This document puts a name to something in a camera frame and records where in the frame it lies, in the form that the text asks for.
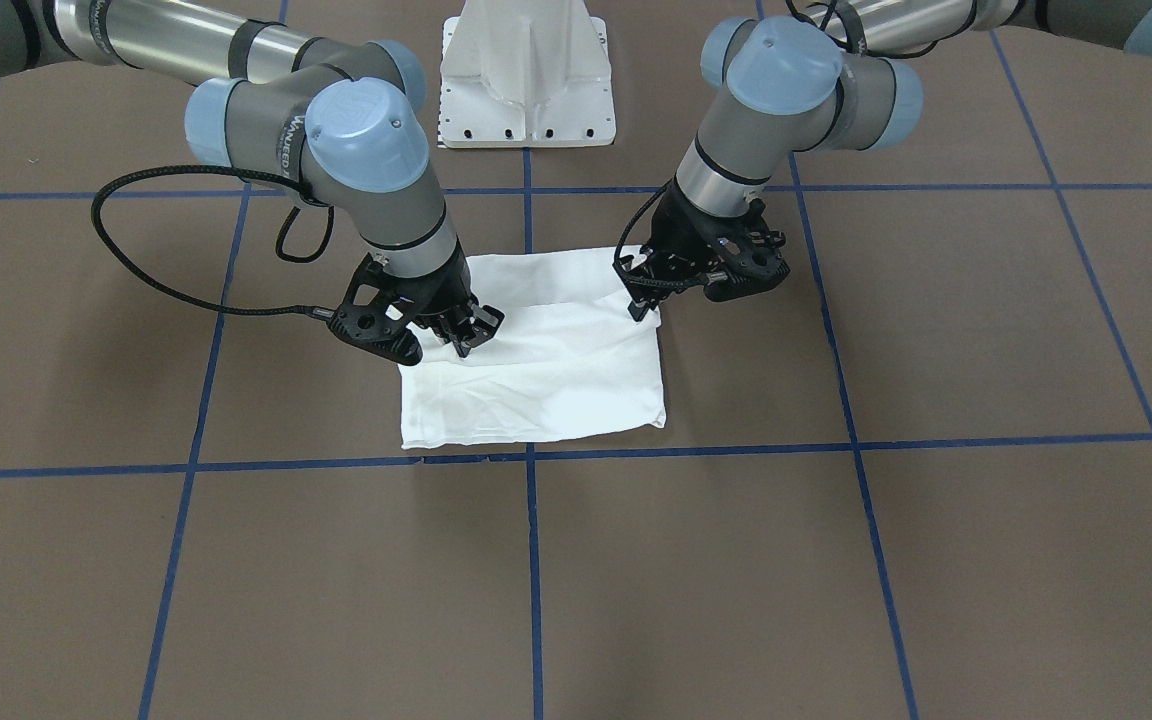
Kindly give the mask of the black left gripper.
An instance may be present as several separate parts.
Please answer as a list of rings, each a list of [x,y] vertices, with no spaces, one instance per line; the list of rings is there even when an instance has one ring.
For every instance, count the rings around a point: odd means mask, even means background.
[[[649,240],[641,247],[644,255],[616,258],[616,274],[630,296],[627,311],[634,323],[643,323],[667,297],[653,282],[726,273],[718,241],[736,233],[735,218],[708,215],[687,200],[677,185],[668,184],[653,211]]]

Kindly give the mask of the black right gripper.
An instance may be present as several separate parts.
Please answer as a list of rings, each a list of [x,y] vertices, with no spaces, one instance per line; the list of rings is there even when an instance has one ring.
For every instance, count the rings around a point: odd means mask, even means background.
[[[389,313],[394,319],[406,316],[407,323],[434,332],[461,359],[493,340],[506,319],[503,311],[483,305],[473,296],[465,251],[460,245],[433,273],[399,278],[380,272],[376,281],[394,309]]]

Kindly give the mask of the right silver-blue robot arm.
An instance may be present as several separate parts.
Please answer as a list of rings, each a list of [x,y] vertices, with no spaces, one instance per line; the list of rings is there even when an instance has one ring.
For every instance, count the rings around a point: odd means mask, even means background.
[[[61,61],[159,73],[194,90],[183,124],[196,162],[115,179],[91,206],[97,236],[157,291],[185,300],[115,245],[105,202],[143,179],[229,176],[283,188],[294,209],[343,213],[364,243],[338,306],[270,314],[308,316],[403,366],[420,363],[416,329],[467,356],[500,328],[502,311],[472,291],[416,118],[426,77],[402,44],[342,44],[185,1],[0,1],[0,78]]]

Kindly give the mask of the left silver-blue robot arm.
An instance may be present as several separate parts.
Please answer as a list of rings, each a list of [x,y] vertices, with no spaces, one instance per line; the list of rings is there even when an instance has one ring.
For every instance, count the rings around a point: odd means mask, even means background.
[[[785,234],[765,222],[761,200],[778,165],[905,141],[924,105],[914,58],[998,26],[1152,56],[1152,1],[814,1],[719,23],[700,61],[717,97],[646,202],[647,241],[613,262],[628,314],[641,323],[692,287],[723,302],[781,285]]]

